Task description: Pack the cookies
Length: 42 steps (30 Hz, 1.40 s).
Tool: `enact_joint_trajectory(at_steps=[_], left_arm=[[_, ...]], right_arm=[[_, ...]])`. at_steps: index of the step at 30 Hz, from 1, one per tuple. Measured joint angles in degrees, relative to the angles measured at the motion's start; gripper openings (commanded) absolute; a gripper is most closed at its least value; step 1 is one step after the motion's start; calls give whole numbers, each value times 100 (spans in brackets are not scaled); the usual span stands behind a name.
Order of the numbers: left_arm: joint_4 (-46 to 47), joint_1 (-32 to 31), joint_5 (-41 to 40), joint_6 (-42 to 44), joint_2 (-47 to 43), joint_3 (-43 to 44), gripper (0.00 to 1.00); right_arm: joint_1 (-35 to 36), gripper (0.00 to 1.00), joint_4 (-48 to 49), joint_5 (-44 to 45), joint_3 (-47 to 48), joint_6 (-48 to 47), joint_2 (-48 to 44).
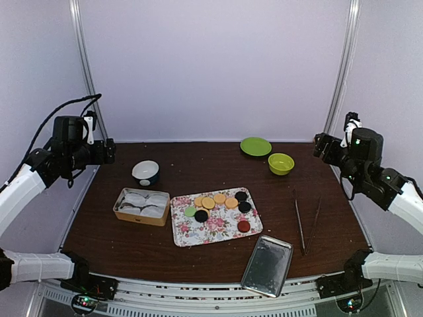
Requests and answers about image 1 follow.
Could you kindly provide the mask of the floral rectangular tray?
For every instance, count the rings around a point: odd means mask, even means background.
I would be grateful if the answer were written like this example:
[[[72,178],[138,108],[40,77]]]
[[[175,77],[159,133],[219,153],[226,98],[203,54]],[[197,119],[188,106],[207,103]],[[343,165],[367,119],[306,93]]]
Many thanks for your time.
[[[252,210],[248,213],[241,213],[238,210],[238,206],[234,209],[228,209],[225,203],[221,205],[215,204],[213,209],[194,205],[194,199],[199,196],[213,199],[215,194],[221,193],[226,195],[226,198],[229,198],[235,197],[235,194],[239,191],[246,192],[248,195],[246,201],[252,206]],[[204,223],[199,223],[194,216],[187,217],[184,214],[184,210],[190,206],[195,207],[197,210],[205,209],[208,211],[209,219]],[[244,238],[259,234],[264,228],[252,196],[245,187],[173,197],[171,199],[171,221],[174,244],[181,248]],[[239,221],[248,221],[250,230],[246,233],[239,232],[237,228]]]

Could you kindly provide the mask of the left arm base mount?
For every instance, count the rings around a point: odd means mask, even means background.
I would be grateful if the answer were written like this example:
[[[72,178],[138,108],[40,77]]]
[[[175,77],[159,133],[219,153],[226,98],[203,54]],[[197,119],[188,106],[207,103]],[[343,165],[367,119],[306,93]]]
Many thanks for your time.
[[[116,279],[92,274],[88,261],[75,252],[61,252],[61,254],[66,255],[74,264],[71,278],[60,279],[61,288],[100,300],[114,299],[118,287]]]

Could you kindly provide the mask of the beige cookie tin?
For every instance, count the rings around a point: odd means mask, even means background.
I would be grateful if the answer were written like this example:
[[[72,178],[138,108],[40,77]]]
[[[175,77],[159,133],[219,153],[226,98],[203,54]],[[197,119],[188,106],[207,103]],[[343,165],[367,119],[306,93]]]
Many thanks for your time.
[[[166,192],[123,188],[112,210],[121,221],[163,227],[170,210]]]

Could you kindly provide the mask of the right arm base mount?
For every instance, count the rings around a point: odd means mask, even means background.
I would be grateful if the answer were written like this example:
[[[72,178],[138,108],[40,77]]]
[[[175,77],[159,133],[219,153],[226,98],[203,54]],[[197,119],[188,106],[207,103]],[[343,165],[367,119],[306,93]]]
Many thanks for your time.
[[[362,266],[371,250],[358,250],[344,264],[344,271],[336,275],[321,276],[315,283],[321,299],[337,297],[371,287],[373,281],[365,278]]]

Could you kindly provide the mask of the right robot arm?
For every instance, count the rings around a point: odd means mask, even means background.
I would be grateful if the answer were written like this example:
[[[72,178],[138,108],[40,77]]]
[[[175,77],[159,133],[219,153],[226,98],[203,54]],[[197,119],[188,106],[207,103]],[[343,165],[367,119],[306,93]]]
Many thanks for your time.
[[[364,194],[382,210],[388,211],[422,231],[422,192],[414,178],[393,168],[383,168],[382,135],[356,127],[344,140],[327,133],[314,137],[313,154],[326,164],[340,169],[340,178],[352,185],[353,200]],[[343,291],[353,291],[364,279],[390,279],[422,284],[422,256],[382,254],[357,251],[345,264],[339,277]]]

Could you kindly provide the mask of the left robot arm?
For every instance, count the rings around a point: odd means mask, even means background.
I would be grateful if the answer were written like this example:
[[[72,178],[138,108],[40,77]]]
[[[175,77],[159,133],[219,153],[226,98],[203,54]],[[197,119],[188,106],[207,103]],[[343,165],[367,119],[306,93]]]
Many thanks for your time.
[[[1,232],[56,180],[62,178],[72,188],[86,167],[114,163],[114,140],[95,140],[95,125],[92,111],[54,120],[50,140],[44,147],[30,150],[17,174],[1,188]],[[64,280],[80,293],[89,293],[95,287],[88,261],[73,252],[34,254],[1,250],[2,289],[14,283],[47,279]]]

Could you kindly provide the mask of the metal tongs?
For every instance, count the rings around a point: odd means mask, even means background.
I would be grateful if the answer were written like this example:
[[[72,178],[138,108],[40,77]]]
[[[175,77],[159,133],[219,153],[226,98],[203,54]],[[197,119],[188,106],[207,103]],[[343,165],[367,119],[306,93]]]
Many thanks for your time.
[[[295,189],[293,189],[292,195],[293,195],[295,216],[297,218],[297,225],[298,225],[298,229],[299,229],[300,250],[301,250],[301,254],[303,256],[306,256],[310,252],[312,241],[313,241],[313,238],[315,236],[315,231],[317,229],[319,215],[320,215],[320,212],[321,212],[321,201],[322,201],[322,199],[321,199],[321,197],[319,197],[319,199],[318,199],[318,204],[317,204],[317,208],[316,208],[316,211],[315,211],[315,217],[314,217],[314,220],[313,220],[313,227],[311,229],[311,234],[310,234],[308,242],[305,242],[305,236],[304,236],[303,226],[302,226],[302,222],[301,222],[301,215],[300,215],[299,205],[298,205],[298,200],[297,200],[297,192],[296,192]]]

